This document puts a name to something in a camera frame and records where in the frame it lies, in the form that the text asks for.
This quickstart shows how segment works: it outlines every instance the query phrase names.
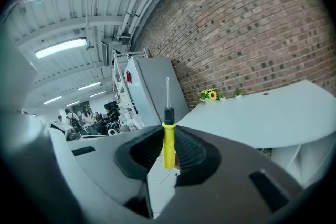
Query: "white countertop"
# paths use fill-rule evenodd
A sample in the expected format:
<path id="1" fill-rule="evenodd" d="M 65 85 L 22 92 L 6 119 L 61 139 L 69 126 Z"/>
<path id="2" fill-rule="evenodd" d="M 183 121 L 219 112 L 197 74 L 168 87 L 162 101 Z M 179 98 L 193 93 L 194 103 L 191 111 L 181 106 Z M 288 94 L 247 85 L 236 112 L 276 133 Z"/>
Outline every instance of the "white countertop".
<path id="1" fill-rule="evenodd" d="M 312 82 L 265 92 L 200 103 L 178 125 L 254 148 L 304 144 L 336 131 L 336 98 Z"/>

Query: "white shelving rack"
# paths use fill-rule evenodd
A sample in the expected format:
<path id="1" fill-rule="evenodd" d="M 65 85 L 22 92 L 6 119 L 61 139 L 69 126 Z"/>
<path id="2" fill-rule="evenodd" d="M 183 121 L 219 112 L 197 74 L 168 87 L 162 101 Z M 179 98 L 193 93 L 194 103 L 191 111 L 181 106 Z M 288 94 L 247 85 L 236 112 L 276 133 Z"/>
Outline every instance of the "white shelving rack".
<path id="1" fill-rule="evenodd" d="M 139 115 L 136 112 L 132 97 L 130 96 L 127 83 L 124 77 L 124 71 L 131 57 L 143 57 L 148 58 L 146 49 L 139 52 L 127 52 L 119 54 L 115 50 L 112 51 L 112 57 L 114 58 L 113 68 L 113 91 L 115 99 L 118 103 L 118 107 L 122 111 L 127 121 L 127 126 L 131 131 L 141 129 L 144 124 L 141 122 Z"/>

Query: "screwdriver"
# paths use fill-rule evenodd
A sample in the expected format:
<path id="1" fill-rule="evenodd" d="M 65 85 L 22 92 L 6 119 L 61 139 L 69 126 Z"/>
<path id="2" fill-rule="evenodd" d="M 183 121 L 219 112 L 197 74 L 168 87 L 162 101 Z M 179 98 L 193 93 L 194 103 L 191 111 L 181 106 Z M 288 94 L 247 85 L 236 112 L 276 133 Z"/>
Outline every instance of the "screwdriver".
<path id="1" fill-rule="evenodd" d="M 167 107 L 164 108 L 163 167 L 173 169 L 175 165 L 175 118 L 170 104 L 169 77 L 167 78 Z"/>

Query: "potted plant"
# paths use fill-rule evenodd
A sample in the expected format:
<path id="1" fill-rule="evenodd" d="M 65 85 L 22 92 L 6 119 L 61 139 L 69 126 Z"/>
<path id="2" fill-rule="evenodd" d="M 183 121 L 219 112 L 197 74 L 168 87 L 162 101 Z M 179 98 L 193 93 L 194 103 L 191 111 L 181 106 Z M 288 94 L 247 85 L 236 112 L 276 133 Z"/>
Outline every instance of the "potted plant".
<path id="1" fill-rule="evenodd" d="M 218 98 L 220 99 L 221 102 L 225 101 L 225 96 L 221 92 L 219 92 L 217 96 L 218 96 Z"/>
<path id="2" fill-rule="evenodd" d="M 217 99 L 217 93 L 215 89 L 203 90 L 201 93 L 198 94 L 198 96 L 202 102 L 206 102 L 207 104 L 209 104 L 212 100 Z"/>
<path id="3" fill-rule="evenodd" d="M 240 99 L 240 98 L 242 98 L 242 93 L 241 93 L 242 91 L 239 89 L 239 88 L 237 88 L 234 92 L 233 92 L 233 94 L 235 95 L 235 97 L 236 97 L 236 99 Z"/>

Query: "small green plant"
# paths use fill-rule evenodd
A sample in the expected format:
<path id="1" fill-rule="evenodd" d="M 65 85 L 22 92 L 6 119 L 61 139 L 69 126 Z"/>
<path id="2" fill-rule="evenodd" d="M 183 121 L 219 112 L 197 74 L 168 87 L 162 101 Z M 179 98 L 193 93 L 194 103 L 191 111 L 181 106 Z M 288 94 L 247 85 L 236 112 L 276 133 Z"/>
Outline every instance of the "small green plant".
<path id="1" fill-rule="evenodd" d="M 239 88 L 237 88 L 237 89 L 233 92 L 233 94 L 234 94 L 235 96 L 239 96 L 239 95 L 242 94 L 241 92 L 242 92 L 242 91 L 241 91 Z"/>

